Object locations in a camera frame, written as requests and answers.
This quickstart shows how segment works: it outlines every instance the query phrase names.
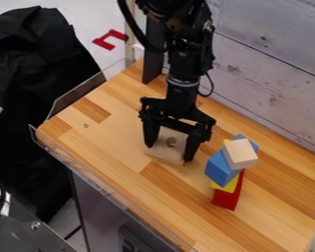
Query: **black equipment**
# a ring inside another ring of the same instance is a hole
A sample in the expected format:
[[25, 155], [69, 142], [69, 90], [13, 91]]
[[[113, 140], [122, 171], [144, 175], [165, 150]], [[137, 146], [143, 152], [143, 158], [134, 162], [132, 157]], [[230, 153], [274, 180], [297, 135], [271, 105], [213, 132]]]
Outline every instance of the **black equipment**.
[[[184, 160], [194, 158], [201, 143], [210, 141], [216, 120], [196, 106], [201, 77], [213, 69], [212, 46], [215, 27], [212, 12], [205, 0], [137, 0], [138, 7], [149, 18], [164, 25], [165, 48], [155, 47], [139, 29], [126, 0], [119, 7], [137, 39], [152, 53], [168, 53], [166, 99], [143, 97], [140, 118], [144, 125], [147, 147], [158, 139], [160, 126], [189, 135]], [[194, 121], [191, 125], [182, 119]]]

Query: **clear acrylic panel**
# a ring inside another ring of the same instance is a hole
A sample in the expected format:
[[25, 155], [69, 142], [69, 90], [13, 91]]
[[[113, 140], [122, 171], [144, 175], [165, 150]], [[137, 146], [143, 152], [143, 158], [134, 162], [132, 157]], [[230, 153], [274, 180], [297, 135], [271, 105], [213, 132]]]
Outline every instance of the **clear acrylic panel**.
[[31, 137], [46, 152], [61, 161], [76, 175], [90, 184], [97, 192], [111, 201], [119, 209], [124, 211], [131, 218], [139, 222], [147, 230], [154, 233], [160, 240], [170, 246], [174, 251], [197, 251], [192, 246], [163, 225], [150, 213], [143, 210], [138, 204], [123, 195], [117, 188], [114, 188], [102, 177], [97, 176], [83, 163], [72, 157], [68, 152], [54, 143], [51, 138], [30, 125]]

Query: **wooden tabletop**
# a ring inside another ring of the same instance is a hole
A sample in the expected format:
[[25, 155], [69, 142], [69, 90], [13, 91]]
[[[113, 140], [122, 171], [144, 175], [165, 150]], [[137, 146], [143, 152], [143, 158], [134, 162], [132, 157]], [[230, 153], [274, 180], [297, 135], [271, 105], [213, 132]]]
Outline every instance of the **wooden tabletop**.
[[[188, 243], [198, 251], [303, 251], [315, 229], [315, 155], [199, 97], [199, 108], [218, 125], [195, 159], [180, 166], [146, 156], [139, 100], [164, 97], [166, 84], [160, 76], [145, 86], [141, 77], [139, 62], [41, 125], [39, 132], [53, 143], [38, 137], [183, 248]], [[223, 139], [237, 134], [260, 146], [260, 161], [246, 170], [231, 212], [211, 204], [213, 189], [204, 170]]]

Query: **block tower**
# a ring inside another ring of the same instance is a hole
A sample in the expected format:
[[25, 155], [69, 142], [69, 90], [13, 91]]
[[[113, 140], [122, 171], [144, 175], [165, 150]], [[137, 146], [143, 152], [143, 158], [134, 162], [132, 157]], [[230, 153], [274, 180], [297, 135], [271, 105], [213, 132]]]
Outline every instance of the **block tower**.
[[222, 149], [207, 162], [206, 175], [215, 189], [213, 204], [234, 211], [241, 192], [245, 168], [258, 162], [259, 147], [237, 135], [232, 141], [224, 140]]

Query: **black bag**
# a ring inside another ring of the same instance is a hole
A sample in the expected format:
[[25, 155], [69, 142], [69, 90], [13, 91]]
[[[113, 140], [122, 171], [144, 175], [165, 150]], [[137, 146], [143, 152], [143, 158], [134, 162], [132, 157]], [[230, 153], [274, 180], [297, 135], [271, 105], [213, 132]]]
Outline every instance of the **black bag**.
[[58, 10], [0, 16], [0, 180], [10, 191], [36, 201], [37, 192], [65, 184], [61, 164], [32, 141], [28, 125], [39, 126], [56, 98], [99, 71]]

